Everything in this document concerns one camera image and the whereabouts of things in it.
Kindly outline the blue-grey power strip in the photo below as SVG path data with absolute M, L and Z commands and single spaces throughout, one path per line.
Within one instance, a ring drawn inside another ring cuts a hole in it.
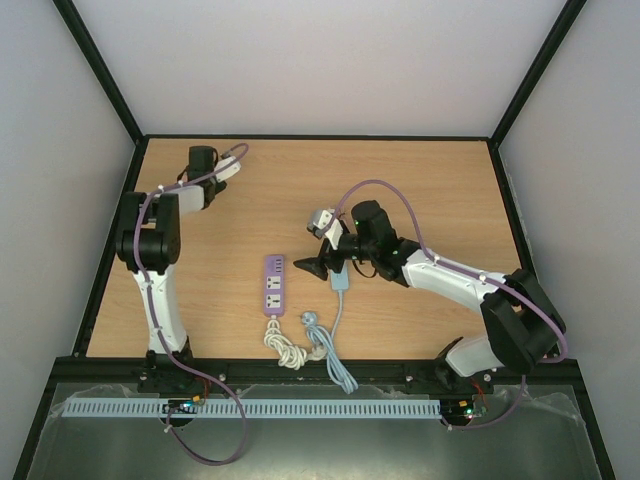
M 331 288 L 335 292 L 345 292 L 349 289 L 349 275 L 347 265 L 344 265 L 339 272 L 330 272 Z

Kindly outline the purple power strip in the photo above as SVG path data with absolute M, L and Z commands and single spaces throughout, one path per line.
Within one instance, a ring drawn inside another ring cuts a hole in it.
M 285 300 L 285 259 L 281 254 L 268 255 L 264 261 L 263 312 L 267 317 L 284 314 Z

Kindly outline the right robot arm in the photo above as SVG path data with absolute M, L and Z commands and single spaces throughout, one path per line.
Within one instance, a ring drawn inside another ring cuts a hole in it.
M 567 350 L 566 325 L 531 272 L 488 272 L 442 257 L 398 236 L 375 200 L 357 204 L 351 216 L 353 231 L 332 209 L 314 212 L 307 229 L 321 239 L 321 248 L 294 266 L 327 280 L 349 261 L 368 262 L 386 281 L 441 295 L 479 314 L 484 334 L 457 338 L 437 357 L 434 375 L 443 389 L 458 391 L 491 369 L 528 375 L 554 349 Z

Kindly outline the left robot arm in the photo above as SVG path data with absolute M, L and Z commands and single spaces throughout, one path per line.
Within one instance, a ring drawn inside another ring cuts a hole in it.
M 175 280 L 181 254 L 181 219 L 208 208 L 240 170 L 238 157 L 210 146 L 193 146 L 188 163 L 169 185 L 128 192 L 120 202 L 116 254 L 141 294 L 149 329 L 147 360 L 155 365 L 192 361 Z

